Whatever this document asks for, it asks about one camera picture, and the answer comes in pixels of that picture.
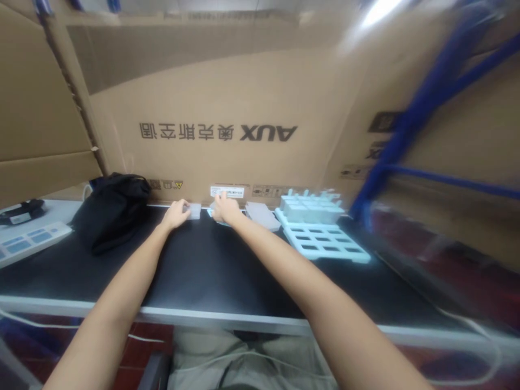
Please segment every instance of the black table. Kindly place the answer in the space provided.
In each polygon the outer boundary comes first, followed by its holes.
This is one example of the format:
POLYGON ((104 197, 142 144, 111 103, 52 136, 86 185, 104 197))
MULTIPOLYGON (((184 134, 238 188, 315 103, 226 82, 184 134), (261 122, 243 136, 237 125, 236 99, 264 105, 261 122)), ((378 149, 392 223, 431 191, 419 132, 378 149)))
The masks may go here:
MULTIPOLYGON (((21 313, 86 316, 125 260, 162 219, 149 216, 133 239, 92 256, 75 233, 58 244, 0 270, 0 308, 21 313)), ((340 220, 348 230, 347 220, 340 220)), ((485 338, 439 313, 385 263, 319 259, 315 264, 346 291, 392 341, 441 349, 489 350, 485 338)), ((310 335, 308 322, 229 227, 202 210, 166 242, 138 320, 186 326, 310 335)), ((518 354, 518 340, 495 340, 518 354)))

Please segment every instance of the black device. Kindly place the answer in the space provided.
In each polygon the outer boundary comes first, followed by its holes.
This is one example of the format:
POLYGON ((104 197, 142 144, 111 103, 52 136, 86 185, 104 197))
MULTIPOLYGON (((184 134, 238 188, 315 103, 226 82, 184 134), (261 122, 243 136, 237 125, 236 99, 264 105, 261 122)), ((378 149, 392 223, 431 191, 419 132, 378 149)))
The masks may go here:
POLYGON ((44 204, 45 201, 41 199, 31 199, 21 202, 20 207, 4 211, 0 214, 0 225, 18 225, 35 218, 40 218, 45 214, 44 204))

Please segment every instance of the blue metal rack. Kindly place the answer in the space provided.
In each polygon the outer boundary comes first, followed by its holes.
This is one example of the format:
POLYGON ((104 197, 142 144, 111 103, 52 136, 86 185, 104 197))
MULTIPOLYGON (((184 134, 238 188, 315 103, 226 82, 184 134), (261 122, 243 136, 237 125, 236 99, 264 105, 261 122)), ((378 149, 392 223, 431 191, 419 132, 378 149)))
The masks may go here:
MULTIPOLYGON (((500 5, 502 2, 495 1, 495 3, 500 5)), ((380 159, 372 168, 367 181, 349 210, 349 215, 356 220, 363 216, 365 220, 367 219, 367 208, 370 202, 385 187, 386 181, 392 173, 421 177, 493 195, 520 199, 520 191, 397 165, 415 136, 426 125, 436 109, 520 51, 520 34, 517 34, 480 64, 456 79, 464 61, 487 31, 493 19, 492 10, 489 7, 478 6, 478 2, 475 0, 460 2, 459 6, 463 7, 463 12, 461 12, 454 32, 437 57, 422 86, 416 92, 408 110, 399 119, 393 137, 382 151, 380 159)))

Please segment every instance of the large cardboard box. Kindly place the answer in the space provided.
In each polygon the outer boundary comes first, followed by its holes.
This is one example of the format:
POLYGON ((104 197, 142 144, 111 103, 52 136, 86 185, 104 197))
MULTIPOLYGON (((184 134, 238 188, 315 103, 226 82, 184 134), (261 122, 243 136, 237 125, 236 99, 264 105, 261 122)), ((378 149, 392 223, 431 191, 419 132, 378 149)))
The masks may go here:
POLYGON ((370 166, 368 132, 401 110, 455 18, 411 8, 374 27, 335 12, 82 15, 48 20, 107 172, 148 178, 156 200, 209 204, 210 187, 277 206, 289 188, 350 201, 370 166))
POLYGON ((43 28, 23 5, 0 4, 0 208, 100 175, 43 28))

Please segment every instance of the finger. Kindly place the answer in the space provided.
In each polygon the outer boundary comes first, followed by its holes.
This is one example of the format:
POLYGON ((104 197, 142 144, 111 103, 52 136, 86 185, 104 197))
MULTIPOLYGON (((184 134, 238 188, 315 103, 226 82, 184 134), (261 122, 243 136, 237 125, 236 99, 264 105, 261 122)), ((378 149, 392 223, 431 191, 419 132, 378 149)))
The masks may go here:
POLYGON ((190 207, 190 203, 185 199, 181 199, 179 203, 182 203, 183 206, 190 207))

